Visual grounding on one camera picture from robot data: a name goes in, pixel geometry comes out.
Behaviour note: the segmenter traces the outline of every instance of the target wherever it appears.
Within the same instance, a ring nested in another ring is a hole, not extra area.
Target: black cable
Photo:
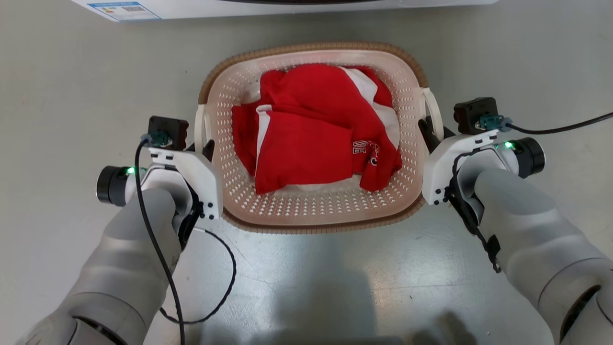
[[[221,244],[224,245],[224,247],[226,247],[226,250],[228,251],[228,254],[230,254],[230,258],[232,259],[232,279],[230,280],[230,285],[228,285],[228,289],[226,290],[226,293],[224,294],[223,298],[221,299],[221,301],[219,301],[219,304],[217,304],[217,307],[215,307],[215,309],[213,309],[212,312],[210,312],[207,316],[203,317],[200,320],[196,320],[196,321],[183,321],[184,325],[195,325],[195,324],[199,324],[201,322],[205,322],[206,320],[208,320],[211,316],[215,315],[215,313],[217,313],[219,311],[219,309],[221,308],[221,306],[226,302],[226,299],[228,298],[228,295],[230,295],[230,292],[232,291],[232,287],[234,286],[234,280],[236,280],[236,259],[234,258],[234,254],[232,253],[232,251],[230,250],[230,247],[224,242],[224,240],[222,240],[221,238],[219,238],[219,236],[217,236],[216,234],[205,230],[204,232],[206,232],[207,234],[213,236],[214,238],[217,239],[217,241],[221,242]],[[169,316],[166,311],[164,310],[164,308],[160,308],[159,312],[169,321],[174,322],[175,324],[180,324],[180,321],[175,319],[172,316]]]
[[[604,114],[604,115],[599,116],[599,117],[595,117],[595,118],[593,118],[591,120],[579,122],[579,123],[576,123],[574,125],[560,127],[560,128],[554,128],[552,130],[541,130],[541,131],[525,130],[525,129],[521,128],[521,127],[512,125],[510,123],[507,123],[506,126],[509,127],[509,128],[512,128],[512,129],[514,129],[514,130],[516,130],[518,132],[525,133],[525,134],[554,134],[554,133],[561,133],[561,132],[575,130],[577,128],[593,125],[594,123],[598,123],[600,121],[605,121],[605,120],[607,120],[607,119],[609,119],[611,117],[613,117],[613,112],[610,112],[608,114]]]
[[[490,262],[492,263],[492,267],[494,268],[494,271],[496,273],[500,273],[502,272],[502,269],[500,268],[500,266],[498,265],[498,263],[496,262],[496,255],[494,255],[493,253],[491,253],[488,245],[487,245],[487,241],[485,240],[485,237],[483,237],[483,234],[481,233],[481,231],[479,230],[479,226],[476,224],[475,219],[472,218],[470,212],[468,211],[468,206],[466,205],[466,201],[462,198],[462,193],[461,193],[461,189],[460,189],[460,183],[458,182],[458,162],[460,161],[460,158],[462,157],[469,157],[472,156],[478,152],[482,152],[485,150],[492,150],[493,149],[475,149],[472,152],[466,152],[463,153],[459,156],[457,156],[454,160],[454,165],[451,169],[453,175],[451,177],[451,184],[453,186],[453,191],[454,193],[457,193],[457,195],[454,195],[455,199],[458,202],[458,205],[460,206],[460,209],[462,210],[462,214],[464,214],[466,216],[466,221],[465,221],[465,225],[466,227],[468,227],[468,231],[470,231],[470,233],[474,234],[477,236],[477,238],[481,241],[481,244],[483,245],[483,249],[485,249],[485,252],[487,253],[488,258],[490,259]]]
[[[177,293],[177,288],[175,287],[175,282],[172,280],[172,273],[168,268],[168,264],[164,259],[164,254],[162,254],[162,250],[159,248],[158,240],[155,238],[155,234],[153,233],[153,229],[151,227],[151,223],[149,222],[149,217],[147,217],[147,210],[145,209],[145,201],[143,200],[143,190],[140,186],[140,168],[139,168],[139,158],[140,151],[143,146],[148,143],[148,140],[143,140],[140,142],[138,148],[136,149],[136,157],[134,158],[134,175],[136,177],[136,194],[139,198],[140,211],[143,214],[143,220],[145,221],[145,227],[147,228],[147,233],[149,233],[149,238],[151,239],[151,243],[153,243],[153,248],[155,248],[156,253],[158,254],[158,258],[162,267],[164,268],[164,273],[166,273],[166,278],[168,279],[168,284],[170,285],[170,290],[172,291],[172,296],[175,299],[175,306],[177,307],[177,317],[179,318],[179,331],[181,337],[181,345],[185,345],[185,326],[183,324],[183,312],[181,311],[181,303],[179,302],[179,294]]]

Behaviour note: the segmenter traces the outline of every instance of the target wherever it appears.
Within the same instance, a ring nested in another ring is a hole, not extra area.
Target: laundry basket
[[[234,151],[232,106],[270,70],[301,64],[368,66],[392,93],[400,123],[402,169],[378,192],[361,188],[257,195]],[[424,142],[417,121],[429,110],[442,136],[440,112],[419,64],[390,44],[332,42],[258,50],[230,57],[208,75],[196,114],[196,147],[215,141],[213,164],[223,178],[223,217],[244,230],[265,233],[332,233],[397,223],[424,205]]]

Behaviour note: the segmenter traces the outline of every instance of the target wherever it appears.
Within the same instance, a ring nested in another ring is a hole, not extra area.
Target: gray robot arm
[[[613,262],[517,175],[487,169],[474,191],[484,205],[481,233],[497,237],[500,268],[543,317],[555,344],[610,344]]]
[[[496,144],[497,134],[440,142],[425,164],[424,198],[452,202],[495,269],[546,321],[555,344],[610,344],[613,262],[522,179],[544,167],[538,143]]]
[[[17,344],[143,343],[169,282],[143,221],[136,185],[142,188],[151,229],[171,274],[196,221],[218,219],[223,210],[221,181],[210,157],[181,149],[150,147],[153,164],[138,181],[134,168],[103,169],[98,198],[122,208],[59,308]]]
[[[172,226],[175,201],[161,188],[144,190],[143,199],[162,253],[174,271],[181,254]],[[59,308],[18,344],[142,344],[167,288],[139,202],[133,198],[107,225]]]

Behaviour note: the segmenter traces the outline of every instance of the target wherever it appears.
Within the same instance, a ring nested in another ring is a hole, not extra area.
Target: red clothing
[[[375,102],[392,107],[391,93],[375,73],[358,69],[377,85]],[[258,194],[287,184],[331,183],[352,173],[361,173],[360,186],[374,192],[402,167],[385,126],[342,68],[311,64],[270,71],[260,87],[260,100],[232,108],[236,153],[255,175]],[[272,109],[258,115],[263,104]],[[270,119],[267,128],[260,128],[262,118]]]

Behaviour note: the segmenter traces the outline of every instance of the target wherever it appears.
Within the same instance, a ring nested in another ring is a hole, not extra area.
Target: concrete floor
[[[502,0],[492,6],[119,24],[68,0],[0,0],[0,343],[52,312],[117,213],[93,187],[131,164],[151,115],[193,121],[200,85],[230,55],[327,40],[384,41],[414,54],[447,126],[452,107],[494,96],[526,128],[613,109],[613,3]],[[530,178],[613,256],[613,121],[539,137]],[[504,138],[518,138],[510,133]],[[545,323],[446,207],[337,235],[212,229],[238,261],[226,305],[190,344],[551,344]],[[192,236],[175,272],[187,319],[230,278],[223,247]],[[172,298],[165,304],[173,310]],[[146,344],[178,344],[159,315]]]

